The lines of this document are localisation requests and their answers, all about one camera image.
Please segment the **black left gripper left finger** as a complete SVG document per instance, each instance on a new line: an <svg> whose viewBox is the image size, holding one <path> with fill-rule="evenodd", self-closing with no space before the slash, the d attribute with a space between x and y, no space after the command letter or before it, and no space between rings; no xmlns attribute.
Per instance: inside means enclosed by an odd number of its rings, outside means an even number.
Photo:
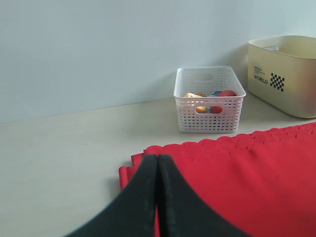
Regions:
<svg viewBox="0 0 316 237"><path fill-rule="evenodd" d="M153 237L158 158L146 155L122 192L68 237Z"/></svg>

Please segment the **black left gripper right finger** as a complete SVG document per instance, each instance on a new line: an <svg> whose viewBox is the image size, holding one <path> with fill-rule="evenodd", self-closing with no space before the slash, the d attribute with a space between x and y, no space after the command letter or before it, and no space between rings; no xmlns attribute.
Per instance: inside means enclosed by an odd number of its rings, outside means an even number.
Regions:
<svg viewBox="0 0 316 237"><path fill-rule="evenodd" d="M173 158L158 156L158 226L161 237L247 237L207 205L187 183Z"/></svg>

